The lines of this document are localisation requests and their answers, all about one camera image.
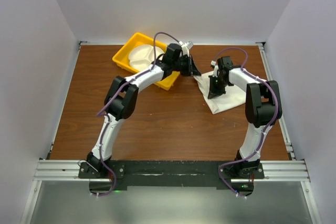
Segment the white cloth napkin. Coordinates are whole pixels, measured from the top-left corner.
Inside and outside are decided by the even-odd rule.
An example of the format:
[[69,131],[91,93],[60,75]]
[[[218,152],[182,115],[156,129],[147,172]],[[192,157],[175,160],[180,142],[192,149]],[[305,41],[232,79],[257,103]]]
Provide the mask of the white cloth napkin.
[[247,85],[249,83],[260,84],[260,80],[264,81],[264,79],[247,72],[246,69],[234,68],[229,71],[229,80],[233,81],[234,85],[226,86],[225,94],[209,99],[210,75],[212,75],[212,72],[204,73],[200,77],[194,77],[194,79],[212,114],[224,112],[245,104]]

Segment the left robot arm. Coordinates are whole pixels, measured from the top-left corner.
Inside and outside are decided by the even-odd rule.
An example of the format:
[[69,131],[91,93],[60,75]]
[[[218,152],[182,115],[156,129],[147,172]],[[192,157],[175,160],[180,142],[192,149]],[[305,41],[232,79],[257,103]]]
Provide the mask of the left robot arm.
[[201,75],[190,54],[192,47],[193,43],[190,41],[171,43],[166,47],[166,52],[154,59],[144,70],[125,78],[115,77],[104,101],[104,107],[98,112],[98,115],[104,116],[101,132],[86,159],[91,173],[97,178],[108,174],[108,161],[112,155],[113,144],[122,124],[133,114],[141,91],[164,80],[174,71],[186,77]]

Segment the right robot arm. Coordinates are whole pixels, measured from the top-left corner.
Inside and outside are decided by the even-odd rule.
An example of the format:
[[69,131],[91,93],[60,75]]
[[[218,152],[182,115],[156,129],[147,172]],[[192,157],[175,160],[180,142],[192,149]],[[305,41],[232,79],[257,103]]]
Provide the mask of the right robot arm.
[[246,178],[258,169],[266,136],[282,116],[279,85],[274,80],[266,81],[242,66],[234,65],[229,56],[212,61],[211,67],[214,71],[209,76],[209,99],[226,94],[226,88],[232,86],[239,87],[246,94],[248,130],[235,160],[222,167],[231,177]]

